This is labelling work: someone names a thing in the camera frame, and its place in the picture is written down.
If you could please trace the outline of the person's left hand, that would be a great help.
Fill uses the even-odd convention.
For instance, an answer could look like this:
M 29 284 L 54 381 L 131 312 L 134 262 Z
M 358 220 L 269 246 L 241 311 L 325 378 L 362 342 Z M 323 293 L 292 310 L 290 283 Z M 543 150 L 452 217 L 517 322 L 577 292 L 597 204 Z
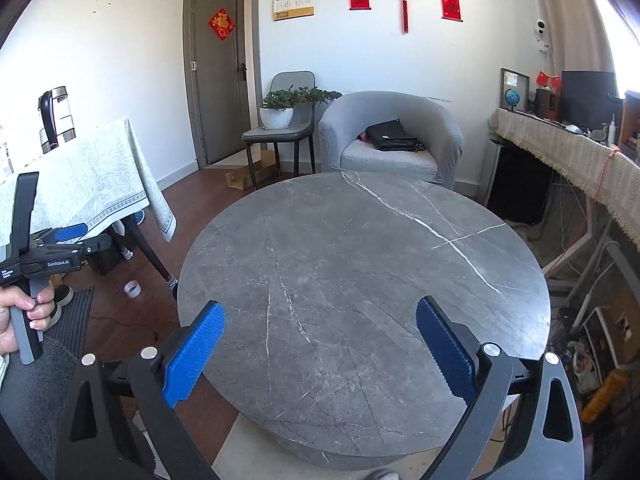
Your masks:
M 2 356 L 18 350 L 10 315 L 12 307 L 17 307 L 27 314 L 29 326 L 33 330 L 43 332 L 51 324 L 52 313 L 55 308 L 54 288 L 49 284 L 36 298 L 32 298 L 17 286 L 1 289 L 0 354 Z

